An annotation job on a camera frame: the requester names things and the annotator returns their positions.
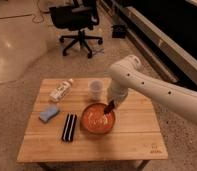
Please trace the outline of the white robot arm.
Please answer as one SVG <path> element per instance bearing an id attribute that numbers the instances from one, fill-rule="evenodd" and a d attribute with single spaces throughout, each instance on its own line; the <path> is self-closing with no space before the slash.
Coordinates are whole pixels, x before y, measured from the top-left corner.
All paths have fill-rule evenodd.
<path id="1" fill-rule="evenodd" d="M 139 71 L 140 67 L 141 61 L 135 55 L 110 66 L 108 100 L 118 107 L 126 99 L 128 90 L 133 89 L 197 125 L 197 92 L 149 77 Z"/>

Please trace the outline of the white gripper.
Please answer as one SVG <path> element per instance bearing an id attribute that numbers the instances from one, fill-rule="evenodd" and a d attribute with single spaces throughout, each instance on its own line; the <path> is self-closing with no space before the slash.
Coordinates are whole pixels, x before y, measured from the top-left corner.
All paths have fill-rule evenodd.
<path id="1" fill-rule="evenodd" d="M 126 99 L 128 91 L 118 91 L 112 86 L 107 89 L 107 102 L 112 102 L 118 108 Z"/>

